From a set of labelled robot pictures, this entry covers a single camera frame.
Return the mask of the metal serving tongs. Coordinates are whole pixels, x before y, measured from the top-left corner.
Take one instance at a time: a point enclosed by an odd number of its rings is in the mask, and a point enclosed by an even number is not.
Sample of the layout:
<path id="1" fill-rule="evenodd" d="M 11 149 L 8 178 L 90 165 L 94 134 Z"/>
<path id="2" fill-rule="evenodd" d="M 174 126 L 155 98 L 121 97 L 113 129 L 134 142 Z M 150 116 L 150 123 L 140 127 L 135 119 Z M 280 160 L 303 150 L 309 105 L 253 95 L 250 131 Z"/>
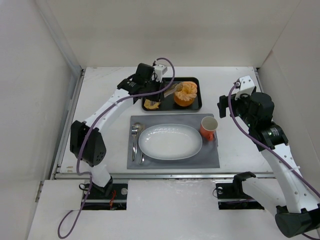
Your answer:
<path id="1" fill-rule="evenodd" d="M 163 94 L 163 97 L 164 99 L 172 94 L 174 94 L 177 89 L 181 88 L 182 87 L 182 83 L 176 83 L 173 85 L 173 87 L 170 87 L 169 90 L 165 91 L 164 94 Z M 154 106 L 154 105 L 159 105 L 161 103 L 161 100 L 159 102 L 156 102 L 156 101 L 150 101 L 150 105 L 151 106 Z"/>

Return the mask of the large sugared orange bun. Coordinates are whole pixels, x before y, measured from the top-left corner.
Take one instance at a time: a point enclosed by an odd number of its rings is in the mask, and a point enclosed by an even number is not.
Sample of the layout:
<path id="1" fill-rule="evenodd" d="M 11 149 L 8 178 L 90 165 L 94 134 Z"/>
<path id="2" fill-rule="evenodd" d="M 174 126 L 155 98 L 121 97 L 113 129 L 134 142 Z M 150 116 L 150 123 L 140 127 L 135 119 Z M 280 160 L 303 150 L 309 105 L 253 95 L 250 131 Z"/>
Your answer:
<path id="1" fill-rule="evenodd" d="M 183 81 L 182 87 L 173 94 L 174 102 L 181 107 L 190 106 L 197 97 L 198 86 L 192 81 Z"/>

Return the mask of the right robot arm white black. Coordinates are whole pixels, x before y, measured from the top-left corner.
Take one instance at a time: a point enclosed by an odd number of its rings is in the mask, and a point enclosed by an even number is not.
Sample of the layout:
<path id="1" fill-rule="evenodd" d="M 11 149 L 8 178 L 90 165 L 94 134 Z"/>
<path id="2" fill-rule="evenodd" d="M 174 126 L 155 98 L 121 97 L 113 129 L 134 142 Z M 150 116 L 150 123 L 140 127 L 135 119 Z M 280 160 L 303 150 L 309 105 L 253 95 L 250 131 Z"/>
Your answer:
<path id="1" fill-rule="evenodd" d="M 248 127 L 244 134 L 253 141 L 268 162 L 282 190 L 278 195 L 261 183 L 257 176 L 242 172 L 229 186 L 236 198 L 251 197 L 274 217 L 280 232 L 287 238 L 308 236 L 320 227 L 320 193 L 301 175 L 283 129 L 273 122 L 275 105 L 262 92 L 222 95 L 217 103 L 219 116 L 240 119 Z"/>

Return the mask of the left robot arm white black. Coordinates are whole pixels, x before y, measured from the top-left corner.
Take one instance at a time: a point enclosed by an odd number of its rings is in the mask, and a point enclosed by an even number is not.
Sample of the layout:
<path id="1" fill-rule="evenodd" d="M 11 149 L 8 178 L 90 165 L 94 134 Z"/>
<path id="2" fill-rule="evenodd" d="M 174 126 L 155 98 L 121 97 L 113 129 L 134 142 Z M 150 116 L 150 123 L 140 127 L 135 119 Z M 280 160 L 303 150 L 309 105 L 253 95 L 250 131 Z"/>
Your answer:
<path id="1" fill-rule="evenodd" d="M 102 129 L 112 123 L 135 102 L 144 97 L 153 101 L 163 97 L 165 87 L 163 75 L 168 68 L 163 64 L 147 65 L 140 63 L 136 72 L 122 80 L 109 100 L 84 121 L 76 120 L 70 128 L 69 149 L 78 162 L 85 162 L 92 186 L 104 197 L 112 191 L 113 179 L 102 163 L 107 148 Z"/>

